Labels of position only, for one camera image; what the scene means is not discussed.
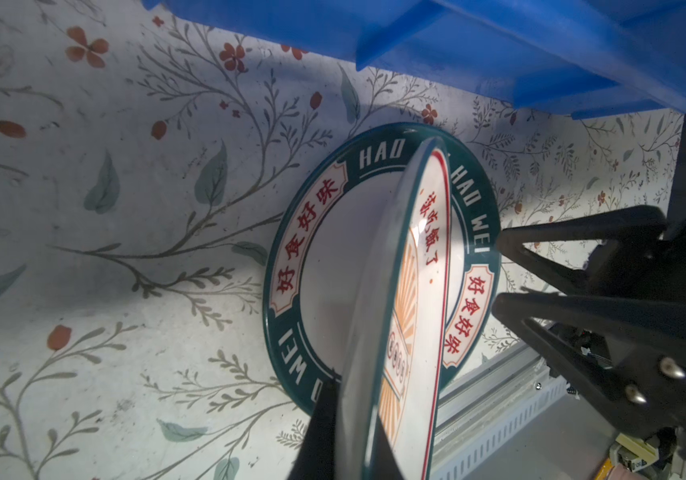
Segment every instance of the ceramic plate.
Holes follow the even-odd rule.
[[[446,132],[399,123],[369,130],[310,174],[282,219],[263,292],[264,333],[277,377],[311,413],[319,388],[340,380],[357,288],[372,237],[404,168],[427,138],[444,141],[452,238],[440,386],[462,367],[494,296],[500,255],[495,194],[473,154]]]
[[[377,228],[340,385],[336,478],[372,477],[378,416],[405,480],[428,472],[450,274],[448,169],[444,142],[425,140]]]

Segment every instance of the blue plastic crate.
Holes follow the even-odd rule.
[[[158,0],[143,0],[147,8]],[[686,112],[682,0],[165,0],[180,18],[574,118]]]

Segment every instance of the floral wallpaper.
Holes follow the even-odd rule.
[[[356,72],[137,0],[0,2],[0,480],[288,472],[308,418],[264,346],[267,248],[326,155],[399,120],[469,146],[503,226],[665,210],[682,129]],[[594,245],[531,247],[579,267]],[[465,370],[516,341],[490,319]]]

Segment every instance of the orange sunburst pattern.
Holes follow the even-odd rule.
[[[403,358],[403,366],[399,371],[403,376],[392,379],[394,368],[386,369],[383,383],[380,387],[380,405],[378,413],[388,437],[388,443],[393,445],[399,434],[402,411],[404,410],[404,397],[409,385],[410,365],[412,363],[412,348],[414,344],[415,328],[417,322],[417,248],[412,236],[408,236],[404,245],[404,255],[401,259],[401,271],[399,283],[396,287],[394,299],[394,312],[391,316],[390,331],[392,337],[400,337],[394,343],[402,344],[406,354]]]

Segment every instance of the metal screw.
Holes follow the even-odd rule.
[[[670,356],[660,361],[660,371],[669,379],[681,380],[686,377],[686,372]]]
[[[647,402],[647,398],[633,383],[626,385],[626,398],[630,403],[635,403],[636,405],[644,405]]]

